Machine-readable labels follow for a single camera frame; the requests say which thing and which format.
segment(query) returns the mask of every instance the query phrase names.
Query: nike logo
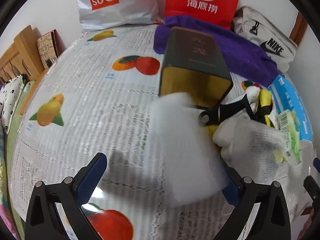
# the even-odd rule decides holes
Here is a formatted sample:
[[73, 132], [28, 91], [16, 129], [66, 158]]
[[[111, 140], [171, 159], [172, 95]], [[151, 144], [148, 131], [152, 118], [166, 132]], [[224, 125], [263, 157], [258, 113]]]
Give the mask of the nike logo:
[[281, 52], [283, 51], [283, 48], [273, 38], [271, 38], [269, 41], [265, 41], [264, 43], [262, 43], [260, 45], [260, 47], [265, 52], [268, 52], [268, 53], [275, 54], [275, 55], [278, 55], [280, 57], [283, 57], [283, 56], [280, 55]]

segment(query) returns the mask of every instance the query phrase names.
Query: blue gripper pad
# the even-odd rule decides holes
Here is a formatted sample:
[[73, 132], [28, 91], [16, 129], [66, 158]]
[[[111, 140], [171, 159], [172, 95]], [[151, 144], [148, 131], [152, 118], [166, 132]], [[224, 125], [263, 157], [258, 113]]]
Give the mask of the blue gripper pad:
[[222, 190], [222, 193], [229, 205], [236, 207], [239, 204], [239, 189], [228, 176], [228, 186]]
[[79, 206], [88, 203], [106, 168], [107, 157], [103, 153], [97, 153], [91, 162], [76, 174], [74, 190]]
[[316, 170], [320, 173], [320, 160], [318, 158], [315, 158], [313, 160], [313, 166], [316, 168]]

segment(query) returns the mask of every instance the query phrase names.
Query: fruit print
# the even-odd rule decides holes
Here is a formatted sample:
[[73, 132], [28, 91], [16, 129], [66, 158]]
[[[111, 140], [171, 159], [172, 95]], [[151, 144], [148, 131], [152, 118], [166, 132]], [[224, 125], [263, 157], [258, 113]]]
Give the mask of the fruit print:
[[57, 94], [48, 102], [44, 103], [31, 118], [30, 121], [37, 121], [40, 126], [47, 126], [50, 123], [55, 123], [64, 126], [60, 110], [63, 104], [64, 96]]
[[251, 87], [251, 86], [255, 86], [255, 87], [258, 87], [258, 88], [262, 89], [262, 87], [259, 86], [258, 84], [252, 83], [251, 81], [248, 81], [248, 80], [242, 81], [242, 82], [241, 82], [241, 86], [242, 86], [242, 89], [243, 89], [244, 91], [246, 91], [247, 88], [248, 88], [248, 87]]
[[140, 57], [136, 61], [136, 68], [140, 73], [152, 76], [158, 73], [160, 62], [153, 57]]
[[97, 212], [83, 209], [87, 219], [103, 240], [132, 240], [133, 226], [130, 220], [117, 210], [104, 210], [93, 203]]
[[153, 57], [132, 55], [116, 60], [112, 69], [116, 71], [124, 71], [134, 67], [136, 67], [140, 73], [152, 76], [158, 73], [160, 69], [160, 62]]
[[102, 41], [106, 38], [116, 37], [115, 35], [113, 35], [113, 33], [114, 33], [113, 30], [106, 30], [104, 32], [94, 35], [91, 39], [87, 41]]
[[112, 69], [116, 71], [123, 71], [123, 70], [134, 68], [136, 66], [136, 60], [139, 57], [140, 56], [137, 56], [137, 55], [122, 57], [118, 59], [116, 62], [114, 62]]

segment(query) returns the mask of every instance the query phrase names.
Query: screw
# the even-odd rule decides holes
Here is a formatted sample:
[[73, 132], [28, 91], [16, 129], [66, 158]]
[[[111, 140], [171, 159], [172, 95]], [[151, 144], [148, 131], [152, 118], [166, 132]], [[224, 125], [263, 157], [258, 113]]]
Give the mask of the screw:
[[280, 184], [279, 182], [277, 182], [277, 181], [274, 181], [274, 182], [273, 182], [273, 185], [274, 185], [275, 187], [280, 187], [280, 186], [281, 186], [281, 184]]
[[64, 183], [69, 184], [69, 183], [72, 182], [72, 180], [73, 180], [73, 178], [71, 178], [71, 177], [66, 177], [66, 178], [64, 179]]
[[36, 182], [36, 187], [40, 187], [42, 185], [42, 181], [37, 181]]
[[205, 114], [204, 116], [202, 116], [201, 121], [202, 121], [203, 123], [207, 123], [207, 122], [209, 121], [209, 116], [207, 116], [207, 115]]
[[252, 179], [249, 178], [249, 177], [244, 177], [244, 178], [243, 178], [243, 181], [244, 181], [245, 183], [250, 184], [250, 183], [252, 182]]

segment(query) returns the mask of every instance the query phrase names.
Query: green cloth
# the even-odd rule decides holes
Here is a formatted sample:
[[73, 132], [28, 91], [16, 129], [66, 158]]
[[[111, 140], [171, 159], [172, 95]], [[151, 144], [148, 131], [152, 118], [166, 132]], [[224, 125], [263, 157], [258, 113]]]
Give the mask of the green cloth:
[[[17, 104], [16, 110], [14, 111], [14, 114], [13, 114], [9, 134], [5, 136], [5, 145], [6, 145], [6, 163], [5, 164], [7, 167], [8, 181], [10, 181], [11, 160], [12, 160], [14, 145], [16, 143], [17, 133], [21, 124], [21, 119], [22, 119], [22, 115], [20, 115], [20, 110], [22, 109], [22, 106], [26, 101], [27, 95], [29, 94], [29, 91], [34, 83], [35, 81], [31, 81], [25, 85], [23, 92], [21, 93], [19, 102]], [[17, 226], [18, 233], [21, 237], [21, 240], [24, 240], [24, 221], [21, 219], [21, 217], [12, 207], [11, 202], [10, 202], [10, 208], [12, 211], [14, 222], [16, 223], [16, 226]]]

